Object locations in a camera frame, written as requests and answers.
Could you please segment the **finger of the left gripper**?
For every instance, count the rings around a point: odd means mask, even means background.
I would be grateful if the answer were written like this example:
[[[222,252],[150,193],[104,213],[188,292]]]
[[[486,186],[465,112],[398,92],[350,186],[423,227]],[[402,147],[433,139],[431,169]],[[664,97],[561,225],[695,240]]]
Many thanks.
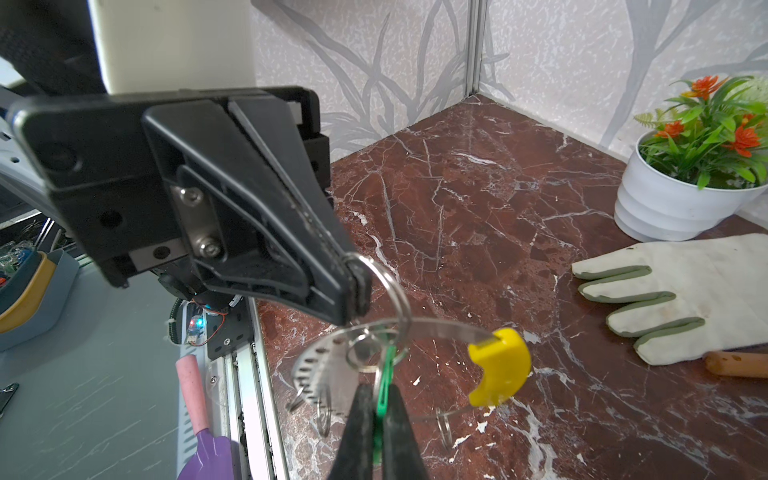
[[[348,303],[345,316],[364,316],[370,306],[371,275],[360,264],[345,261],[345,256],[355,253],[357,248],[316,181],[289,104],[272,95],[239,96],[230,101],[228,109],[252,137],[299,203],[300,212],[312,224],[310,243],[320,243],[331,250],[330,265],[344,269],[342,299]]]

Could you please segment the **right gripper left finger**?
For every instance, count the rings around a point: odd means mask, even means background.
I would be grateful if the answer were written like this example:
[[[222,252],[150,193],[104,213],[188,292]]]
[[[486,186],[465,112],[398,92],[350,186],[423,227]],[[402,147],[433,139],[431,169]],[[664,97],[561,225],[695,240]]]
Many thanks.
[[[359,384],[327,480],[371,480],[375,400],[370,384]]]

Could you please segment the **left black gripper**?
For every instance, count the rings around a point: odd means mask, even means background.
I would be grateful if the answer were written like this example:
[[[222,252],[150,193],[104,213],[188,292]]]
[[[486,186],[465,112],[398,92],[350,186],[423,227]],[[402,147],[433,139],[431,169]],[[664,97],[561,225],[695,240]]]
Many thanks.
[[[289,104],[326,195],[319,99],[302,87],[30,97],[9,120],[53,208],[113,285],[186,258],[211,290],[344,325],[344,269],[310,243],[312,224],[228,109],[259,95]]]

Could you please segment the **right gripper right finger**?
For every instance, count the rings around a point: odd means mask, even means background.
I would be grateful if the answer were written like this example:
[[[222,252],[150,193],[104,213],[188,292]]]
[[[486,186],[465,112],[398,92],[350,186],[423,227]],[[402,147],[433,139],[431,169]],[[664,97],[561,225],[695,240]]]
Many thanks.
[[[382,421],[382,475],[384,480],[428,480],[399,388],[391,385]]]

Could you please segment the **metal keyring with yellow tag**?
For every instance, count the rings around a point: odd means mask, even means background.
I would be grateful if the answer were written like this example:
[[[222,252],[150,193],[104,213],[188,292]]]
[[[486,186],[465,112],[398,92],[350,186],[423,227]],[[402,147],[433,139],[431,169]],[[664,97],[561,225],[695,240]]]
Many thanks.
[[[391,318],[351,324],[319,337],[298,356],[291,371],[296,390],[286,409],[293,413],[303,405],[315,412],[316,429],[327,436],[333,417],[348,419],[354,392],[361,383],[374,387],[379,358],[395,346],[395,370],[414,370],[428,363],[427,346],[448,347],[470,365],[472,387],[463,387],[445,400],[426,404],[416,420],[436,426],[442,444],[455,444],[450,422],[474,409],[497,407],[513,398],[532,373],[532,356],[511,328],[494,332],[459,321],[417,317],[405,290],[379,262],[359,253],[345,256],[348,263],[366,267],[388,294]]]

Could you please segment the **green key tag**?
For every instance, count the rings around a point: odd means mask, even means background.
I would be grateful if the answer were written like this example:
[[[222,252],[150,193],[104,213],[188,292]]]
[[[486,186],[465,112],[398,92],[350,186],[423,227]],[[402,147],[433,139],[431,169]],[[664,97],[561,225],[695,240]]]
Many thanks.
[[[376,394],[374,409],[373,464],[379,466],[383,451],[383,425],[388,410],[389,388],[393,380],[395,346],[388,346],[379,358],[373,392]]]

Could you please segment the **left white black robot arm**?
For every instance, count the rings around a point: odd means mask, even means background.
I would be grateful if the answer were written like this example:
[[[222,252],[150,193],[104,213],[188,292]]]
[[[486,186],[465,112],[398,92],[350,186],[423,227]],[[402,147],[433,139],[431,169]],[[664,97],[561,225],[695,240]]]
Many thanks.
[[[333,325],[372,279],[328,195],[317,94],[256,84],[247,1],[5,1],[5,107],[44,210],[105,279],[158,270],[190,293],[277,302]]]

